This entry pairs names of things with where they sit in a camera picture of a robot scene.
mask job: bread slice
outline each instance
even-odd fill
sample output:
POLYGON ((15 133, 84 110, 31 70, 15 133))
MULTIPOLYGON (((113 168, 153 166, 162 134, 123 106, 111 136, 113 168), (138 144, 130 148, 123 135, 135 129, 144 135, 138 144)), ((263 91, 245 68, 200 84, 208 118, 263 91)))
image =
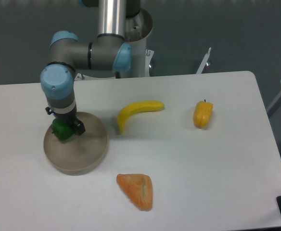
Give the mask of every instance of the bread slice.
POLYGON ((118 174, 117 183, 130 200, 141 210, 152 208, 152 182, 143 174, 118 174))

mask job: banana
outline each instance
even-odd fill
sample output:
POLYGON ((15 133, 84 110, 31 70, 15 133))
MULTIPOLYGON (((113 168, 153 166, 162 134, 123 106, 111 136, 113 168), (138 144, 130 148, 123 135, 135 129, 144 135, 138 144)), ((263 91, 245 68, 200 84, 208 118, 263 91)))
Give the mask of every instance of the banana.
POLYGON ((131 103, 124 108, 118 114, 117 123, 121 133, 125 132, 125 124, 130 116, 140 112, 155 112, 164 108, 164 103, 156 100, 147 100, 131 103))

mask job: beige plate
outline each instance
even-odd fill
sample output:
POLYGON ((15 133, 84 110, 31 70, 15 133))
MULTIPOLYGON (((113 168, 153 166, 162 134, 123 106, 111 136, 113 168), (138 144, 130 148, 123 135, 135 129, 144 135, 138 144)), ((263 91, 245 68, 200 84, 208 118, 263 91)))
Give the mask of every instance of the beige plate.
POLYGON ((44 137, 44 152, 52 164, 68 175, 82 175, 94 169, 102 160, 108 143, 104 123, 95 115, 78 112, 86 131, 60 141, 52 134, 51 126, 44 137))

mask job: metal cylinder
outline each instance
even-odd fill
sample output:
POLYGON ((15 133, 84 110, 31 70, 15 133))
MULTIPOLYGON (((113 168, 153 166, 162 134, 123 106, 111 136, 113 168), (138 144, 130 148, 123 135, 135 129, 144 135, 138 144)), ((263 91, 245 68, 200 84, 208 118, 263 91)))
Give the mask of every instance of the metal cylinder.
POLYGON ((98 36, 125 36, 126 0, 99 0, 98 36))

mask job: white table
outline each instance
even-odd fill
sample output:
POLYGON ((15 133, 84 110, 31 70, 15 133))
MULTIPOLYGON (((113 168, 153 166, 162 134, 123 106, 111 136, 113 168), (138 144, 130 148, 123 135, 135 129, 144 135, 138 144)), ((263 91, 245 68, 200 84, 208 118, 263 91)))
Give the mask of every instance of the white table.
POLYGON ((226 231, 281 226, 281 159, 250 72, 78 81, 79 111, 107 125, 102 163, 83 176, 57 171, 43 151, 52 121, 40 84, 0 86, 0 231, 226 231), (214 104, 206 129, 194 106, 214 104), (129 119, 128 103, 161 100, 161 112, 129 119), (153 182, 153 208, 139 211, 119 173, 153 182))

